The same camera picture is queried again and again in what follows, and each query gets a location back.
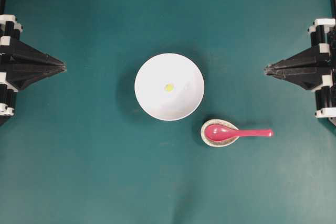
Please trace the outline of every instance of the bowl rim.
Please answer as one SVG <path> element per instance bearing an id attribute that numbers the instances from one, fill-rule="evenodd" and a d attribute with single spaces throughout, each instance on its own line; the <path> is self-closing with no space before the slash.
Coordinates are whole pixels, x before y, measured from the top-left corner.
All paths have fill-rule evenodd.
<path id="1" fill-rule="evenodd" d="M 147 64 L 149 61 L 153 60 L 154 58 L 156 57 L 162 57 L 162 56 L 166 56 L 166 55 L 177 55 L 177 56 L 181 56 L 187 60 L 189 60 L 193 65 L 195 65 L 197 71 L 200 73 L 201 77 L 202 77 L 202 96 L 200 98 L 200 100 L 198 101 L 197 105 L 195 106 L 195 108 L 189 112 L 188 114 L 184 115 L 184 116 L 180 116 L 178 118 L 174 118 L 174 119 L 165 119 L 165 118 L 161 118 L 159 116 L 153 116 L 151 113 L 149 113 L 139 102 L 139 99 L 138 99 L 138 96 L 137 96 L 137 91 L 136 91 L 136 80 L 138 78 L 138 75 L 139 75 L 139 72 L 140 70 L 143 68 L 143 66 L 145 64 Z M 176 54 L 176 53 L 173 53 L 173 52 L 165 52 L 163 54 L 159 54 L 159 55 L 155 55 L 153 57 L 151 57 L 150 59 L 148 59 L 144 64 L 142 64 L 142 66 L 139 68 L 138 72 L 136 73 L 136 76 L 135 76 L 135 81 L 134 81 L 134 93 L 135 93 L 135 97 L 136 97 L 136 100 L 138 102 L 138 104 L 140 105 L 140 107 L 143 109 L 143 111 L 145 111 L 148 115 L 150 115 L 151 117 L 155 118 L 155 119 L 158 119 L 158 120 L 161 120 L 161 121 L 177 121 L 177 120 L 181 120 L 183 118 L 186 118 L 187 116 L 191 115 L 192 113 L 195 112 L 195 110 L 197 110 L 197 108 L 200 106 L 201 102 L 203 101 L 203 97 L 204 97 L 204 91 L 205 91 L 205 83 L 204 83 L 204 77 L 202 75 L 202 72 L 200 71 L 199 67 L 195 64 L 195 62 L 193 62 L 191 59 L 189 59 L 188 57 L 185 57 L 184 55 L 180 55 L 180 54 Z"/>

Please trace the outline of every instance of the teal table surface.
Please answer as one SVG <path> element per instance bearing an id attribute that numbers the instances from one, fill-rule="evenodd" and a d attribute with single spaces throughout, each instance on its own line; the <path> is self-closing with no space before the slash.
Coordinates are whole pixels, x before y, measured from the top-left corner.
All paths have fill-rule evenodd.
<path id="1" fill-rule="evenodd" d="M 335 223 L 336 131 L 263 68 L 308 47 L 330 0 L 7 0 L 21 39 L 68 71 L 20 92 L 0 128 L 0 223 Z M 205 80 L 180 121 L 147 115 L 139 67 L 175 52 Z M 273 138 L 211 148 L 207 119 Z"/>

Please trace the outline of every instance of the spoon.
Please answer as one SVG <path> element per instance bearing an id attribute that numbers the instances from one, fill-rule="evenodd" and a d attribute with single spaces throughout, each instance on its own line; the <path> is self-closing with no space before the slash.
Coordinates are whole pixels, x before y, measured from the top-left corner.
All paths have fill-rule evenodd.
<path id="1" fill-rule="evenodd" d="M 267 130 L 235 130 L 221 124 L 212 124 L 205 129 L 205 136 L 212 141 L 223 141 L 237 136 L 273 136 L 271 129 Z"/>

